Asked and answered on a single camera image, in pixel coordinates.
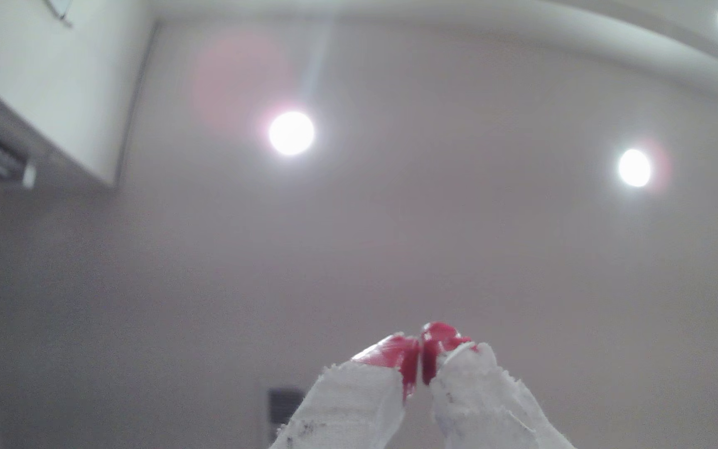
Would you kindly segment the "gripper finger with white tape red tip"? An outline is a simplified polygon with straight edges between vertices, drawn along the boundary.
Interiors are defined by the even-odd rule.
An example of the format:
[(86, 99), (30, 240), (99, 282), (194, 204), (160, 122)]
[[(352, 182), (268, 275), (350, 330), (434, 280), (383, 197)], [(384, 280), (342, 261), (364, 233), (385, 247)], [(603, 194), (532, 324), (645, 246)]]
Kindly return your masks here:
[(323, 370), (271, 448), (385, 448), (404, 421), (420, 341), (392, 334)]
[(421, 341), (422, 379), (446, 448), (573, 448), (488, 343), (442, 322), (426, 324)]

